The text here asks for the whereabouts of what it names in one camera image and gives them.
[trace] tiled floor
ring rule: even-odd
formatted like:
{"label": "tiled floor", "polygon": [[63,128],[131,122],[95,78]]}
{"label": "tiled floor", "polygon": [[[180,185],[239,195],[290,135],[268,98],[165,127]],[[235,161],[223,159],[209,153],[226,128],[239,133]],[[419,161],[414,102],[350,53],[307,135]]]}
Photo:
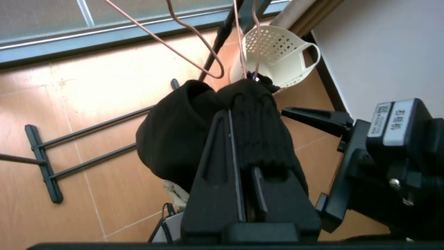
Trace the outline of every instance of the tiled floor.
{"label": "tiled floor", "polygon": [[[206,32],[212,44],[215,32]],[[192,35],[169,39],[203,65],[208,51]],[[236,37],[230,36],[219,53],[228,73],[237,55]],[[215,65],[212,71],[217,74]],[[199,71],[157,43],[144,43],[110,51],[63,59],[0,72],[0,152],[33,157],[24,132],[26,124],[40,130],[48,141],[134,110],[157,103],[170,93],[169,82],[182,84],[198,78]],[[228,84],[207,77],[214,89]],[[304,106],[332,109],[316,72],[276,96],[280,108]],[[100,156],[135,141],[143,117],[49,150],[55,171]],[[327,192],[339,153],[338,139],[284,118],[293,136],[316,202]],[[149,238],[161,206],[170,201],[162,180],[143,166],[133,151],[59,182],[65,200],[51,203],[39,169],[0,161],[0,244],[2,249],[23,249],[48,241],[139,241]],[[333,235],[341,239],[359,233],[386,232],[386,228],[349,212]]]}

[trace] white label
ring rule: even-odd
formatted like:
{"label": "white label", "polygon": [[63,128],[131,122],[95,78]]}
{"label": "white label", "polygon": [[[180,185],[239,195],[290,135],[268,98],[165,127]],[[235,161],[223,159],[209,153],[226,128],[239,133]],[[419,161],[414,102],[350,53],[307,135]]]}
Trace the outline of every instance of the white label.
{"label": "white label", "polygon": [[391,103],[380,103],[376,105],[375,114],[373,114],[372,124],[368,130],[367,137],[376,138],[382,135],[384,126],[386,126],[387,117],[389,116]]}
{"label": "white label", "polygon": [[388,119],[389,123],[382,139],[382,144],[385,146],[404,145],[405,133],[414,101],[415,99],[395,102]]}

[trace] plastic basket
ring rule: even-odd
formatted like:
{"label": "plastic basket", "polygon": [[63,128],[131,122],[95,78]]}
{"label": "plastic basket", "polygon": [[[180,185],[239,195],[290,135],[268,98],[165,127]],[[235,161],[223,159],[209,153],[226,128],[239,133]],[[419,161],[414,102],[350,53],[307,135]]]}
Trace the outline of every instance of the plastic basket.
{"label": "plastic basket", "polygon": [[[242,40],[247,70],[255,71],[257,28],[249,31]],[[292,32],[275,27],[261,26],[260,32],[259,73],[265,75],[281,90],[298,84],[304,80],[315,68],[321,59],[319,48],[310,42],[300,39]],[[313,65],[305,66],[302,52],[313,46],[318,52],[318,58]],[[242,78],[240,53],[230,69],[230,82],[234,83]]]}

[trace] basket handle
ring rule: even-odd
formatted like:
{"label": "basket handle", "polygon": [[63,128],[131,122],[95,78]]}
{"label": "basket handle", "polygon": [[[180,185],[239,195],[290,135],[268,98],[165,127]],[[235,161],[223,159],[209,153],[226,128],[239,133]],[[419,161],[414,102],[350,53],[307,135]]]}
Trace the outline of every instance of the basket handle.
{"label": "basket handle", "polygon": [[[305,66],[305,60],[304,60],[304,50],[310,46],[313,46],[316,49],[316,52],[318,53],[318,57],[316,59],[316,62],[314,62],[312,65],[306,67]],[[300,52],[300,59],[302,61],[302,70],[304,72],[310,72],[313,68],[315,68],[317,66],[317,64],[319,63],[319,61],[321,60],[321,51],[319,50],[318,46],[314,43],[311,42],[306,42],[304,45],[302,45],[301,47],[298,48],[299,50],[301,50]]]}

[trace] black metal rack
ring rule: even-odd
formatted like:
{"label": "black metal rack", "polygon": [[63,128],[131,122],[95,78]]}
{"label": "black metal rack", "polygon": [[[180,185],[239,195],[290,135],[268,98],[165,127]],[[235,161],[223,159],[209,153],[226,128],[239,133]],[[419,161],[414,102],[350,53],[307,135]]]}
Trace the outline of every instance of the black metal rack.
{"label": "black metal rack", "polygon": [[[257,16],[258,17],[262,16],[266,7],[270,3],[271,3],[271,0],[259,0],[259,8],[257,9]],[[253,7],[253,0],[237,0],[237,5],[239,7],[239,18],[241,21],[241,26],[243,27],[244,32],[246,32],[249,29],[251,29],[254,24],[253,19],[251,17],[251,8]],[[213,45],[213,49],[216,52],[218,52],[220,50],[220,48],[223,46],[223,44],[227,40],[228,36],[230,35],[231,30],[232,30],[233,21],[234,21],[234,8],[232,8],[232,10],[230,11],[226,20],[222,23],[222,25],[219,27],[219,29],[217,31],[217,37],[216,37],[216,39],[214,41],[214,45]],[[209,70],[210,67],[212,66],[213,62],[214,62],[214,57],[212,56],[212,54],[210,54],[207,58],[204,68],[206,70]],[[202,73],[200,75],[199,79],[201,81],[203,81],[204,78],[205,78],[205,74]],[[177,80],[173,79],[171,81],[171,87],[174,90],[179,87]],[[43,181],[46,184],[46,188],[48,189],[49,196],[51,197],[52,202],[61,203],[63,201],[63,194],[60,191],[57,181],[59,181],[61,178],[67,177],[71,174],[74,174],[81,169],[93,167],[99,163],[102,163],[103,161],[110,160],[113,157],[116,157],[116,156],[119,156],[123,153],[127,153],[129,151],[132,151],[133,149],[136,148],[136,144],[135,143],[130,144],[126,147],[123,147],[121,149],[117,149],[117,150],[110,152],[110,153],[106,153],[102,156],[99,156],[99,157],[94,158],[92,160],[88,160],[87,162],[83,162],[79,165],[70,167],[70,168],[65,169],[65,170],[58,172],[58,173],[54,173],[53,168],[51,166],[51,161],[49,160],[49,158],[46,154],[46,150],[51,147],[60,145],[62,143],[81,138],[81,137],[88,135],[90,133],[97,132],[97,131],[99,131],[103,128],[109,127],[111,125],[115,125],[120,122],[138,117],[143,114],[146,114],[153,107],[154,106],[142,108],[141,110],[111,119],[107,122],[103,122],[103,123],[91,126],[89,128],[84,128],[80,131],[70,133],[69,135],[64,135],[62,137],[56,138],[54,140],[50,140],[48,142],[42,142],[42,139],[40,138],[39,131],[35,125],[32,125],[32,124],[26,125],[25,126],[26,135],[28,136],[29,143],[31,144],[31,150],[34,152],[35,159],[0,154],[0,160],[16,162],[16,163],[27,163],[27,164],[38,165],[40,168],[40,171],[42,172]]]}

